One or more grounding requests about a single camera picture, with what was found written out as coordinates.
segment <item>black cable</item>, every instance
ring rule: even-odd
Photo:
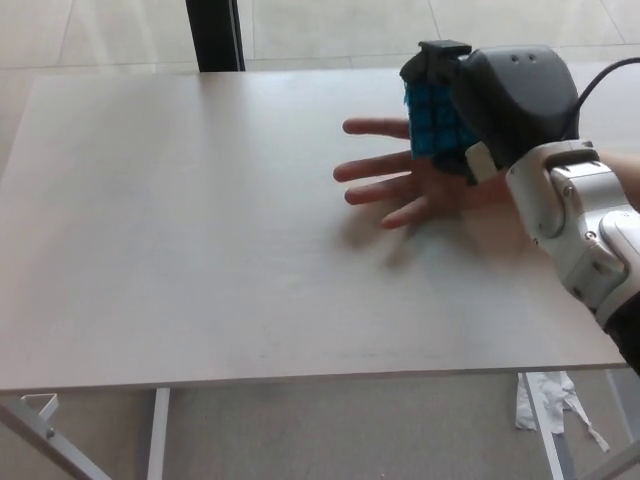
[[[607,75],[609,75],[614,70],[620,67],[624,67],[625,65],[631,65],[632,63],[640,63],[640,57],[625,58],[624,60],[619,60],[615,63],[612,63],[607,68],[602,70],[598,75],[596,75],[593,80],[591,80],[591,83],[587,85],[587,88],[584,89],[584,92],[582,92],[582,94],[578,98],[578,101],[569,112],[569,116],[567,117],[567,120],[564,122],[564,125],[562,126],[562,130],[560,130],[560,134],[561,134],[560,140],[566,140],[566,137],[569,134],[569,130],[571,129],[571,124],[573,123],[576,116],[580,112],[580,108],[582,108],[582,104],[585,102],[585,100],[591,94],[591,92],[593,92],[593,89],[596,88],[596,86],[602,81],[602,79]]]

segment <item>table leg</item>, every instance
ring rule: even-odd
[[[167,437],[167,418],[169,416],[169,392],[170,390],[168,388],[159,388],[156,390],[147,480],[162,480],[164,445]]]
[[[581,480],[612,480],[640,461],[640,441],[625,448],[610,460],[582,477]]]
[[[531,401],[531,411],[533,418],[536,422],[538,432],[542,436],[544,443],[544,449],[547,453],[549,460],[549,468],[551,469],[551,478],[553,480],[564,480],[564,474],[562,473],[562,466],[560,465],[560,459],[558,458],[558,452],[556,450],[553,434],[551,433],[551,427],[549,426],[549,419],[545,414],[544,401],[542,395],[538,390],[538,386],[533,376],[530,373],[523,373],[524,384],[529,394]]]
[[[57,432],[22,399],[0,400],[0,422],[78,480],[109,480],[86,455]]]

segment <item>tiled floor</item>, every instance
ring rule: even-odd
[[[238,4],[250,70],[399,67],[435,38],[545,43],[568,61],[640,54],[637,0]],[[0,0],[0,172],[35,76],[196,70],[182,0]],[[624,431],[604,378],[574,375],[619,449]],[[165,478],[544,478],[537,437],[512,428],[514,398],[504,375],[176,392]],[[65,395],[56,421],[114,478],[140,478],[148,400]],[[568,430],[580,472],[606,458],[572,421]],[[66,478],[3,428],[0,452],[0,478]]]

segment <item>white table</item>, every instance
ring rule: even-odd
[[[634,82],[583,136],[640,147]],[[343,201],[337,163],[406,143],[341,122],[402,98],[388,70],[37,81],[0,188],[0,392],[622,365],[509,207],[407,239]]]

